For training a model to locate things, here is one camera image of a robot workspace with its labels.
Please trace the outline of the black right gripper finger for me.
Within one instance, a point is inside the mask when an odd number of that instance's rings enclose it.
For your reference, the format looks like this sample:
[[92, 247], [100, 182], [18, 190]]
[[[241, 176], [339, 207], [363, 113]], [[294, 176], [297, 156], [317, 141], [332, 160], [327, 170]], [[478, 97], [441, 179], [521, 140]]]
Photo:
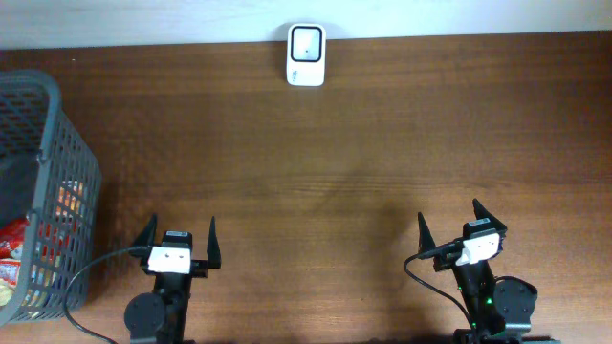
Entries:
[[418, 213], [418, 229], [419, 229], [419, 252], [426, 253], [436, 248], [435, 241], [426, 223], [425, 216], [422, 212]]
[[472, 206], [474, 215], [477, 220], [483, 220], [488, 218], [492, 226], [501, 234], [505, 235], [507, 232], [507, 227], [499, 221], [495, 216], [493, 216], [489, 210], [487, 210], [477, 199], [472, 200]]

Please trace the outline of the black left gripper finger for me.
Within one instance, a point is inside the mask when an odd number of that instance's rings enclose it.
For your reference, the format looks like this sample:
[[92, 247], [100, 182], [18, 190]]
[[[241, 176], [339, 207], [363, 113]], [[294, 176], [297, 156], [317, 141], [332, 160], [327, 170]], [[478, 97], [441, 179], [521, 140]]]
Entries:
[[158, 216], [152, 214], [148, 223], [145, 225], [141, 233], [136, 237], [132, 246], [133, 247], [149, 247], [154, 245], [156, 230], [157, 230]]
[[215, 217], [211, 218], [207, 243], [208, 268], [219, 269], [222, 266], [222, 255], [216, 234]]

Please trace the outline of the red snack bag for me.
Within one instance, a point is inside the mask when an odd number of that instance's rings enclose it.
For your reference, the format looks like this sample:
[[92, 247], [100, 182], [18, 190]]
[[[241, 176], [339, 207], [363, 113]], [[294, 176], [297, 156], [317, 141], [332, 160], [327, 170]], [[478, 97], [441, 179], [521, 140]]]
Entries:
[[1, 229], [1, 258], [20, 260], [25, 244], [25, 231], [30, 224], [26, 217], [18, 218]]

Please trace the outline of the orange small carton box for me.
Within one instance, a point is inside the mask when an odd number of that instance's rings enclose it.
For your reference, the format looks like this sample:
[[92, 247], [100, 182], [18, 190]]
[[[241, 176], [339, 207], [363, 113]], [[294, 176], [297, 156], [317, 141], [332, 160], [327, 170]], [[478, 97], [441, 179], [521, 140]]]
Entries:
[[57, 202], [55, 207], [56, 216], [81, 216], [87, 198], [87, 188], [80, 181], [64, 181], [58, 191]]

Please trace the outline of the yellow snack bag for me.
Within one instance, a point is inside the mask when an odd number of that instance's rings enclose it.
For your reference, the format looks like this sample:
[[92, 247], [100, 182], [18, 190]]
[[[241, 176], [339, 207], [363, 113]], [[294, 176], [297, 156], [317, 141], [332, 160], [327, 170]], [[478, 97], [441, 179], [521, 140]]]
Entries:
[[12, 299], [17, 286], [21, 262], [5, 258], [0, 263], [0, 306], [5, 307]]

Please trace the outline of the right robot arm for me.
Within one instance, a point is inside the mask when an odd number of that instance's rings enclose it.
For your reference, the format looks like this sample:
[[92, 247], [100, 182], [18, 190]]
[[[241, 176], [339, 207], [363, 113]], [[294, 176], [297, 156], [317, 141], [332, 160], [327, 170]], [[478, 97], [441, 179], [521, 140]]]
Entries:
[[[463, 225], [462, 235], [436, 245], [425, 216], [418, 214], [418, 252], [404, 261], [404, 272], [417, 283], [455, 304], [469, 326], [458, 329], [453, 343], [554, 343], [550, 336], [529, 337], [537, 288], [517, 277], [492, 273], [489, 261], [503, 251], [507, 226], [478, 200], [472, 201], [475, 219]], [[435, 271], [451, 270], [463, 298], [458, 301], [417, 277], [408, 268], [414, 260], [432, 260]]]

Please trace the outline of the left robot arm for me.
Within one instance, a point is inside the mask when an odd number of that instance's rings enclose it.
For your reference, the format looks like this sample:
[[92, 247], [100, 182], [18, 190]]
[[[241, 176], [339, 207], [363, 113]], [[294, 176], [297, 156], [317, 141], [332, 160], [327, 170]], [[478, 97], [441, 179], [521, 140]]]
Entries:
[[130, 255], [140, 260], [142, 271], [155, 278], [151, 292], [135, 296], [126, 306], [123, 320], [132, 343], [186, 343], [185, 328], [191, 284], [207, 278], [222, 266], [216, 223], [210, 222], [207, 258], [194, 259], [193, 236], [169, 230], [155, 242], [158, 217], [152, 215], [133, 242]]

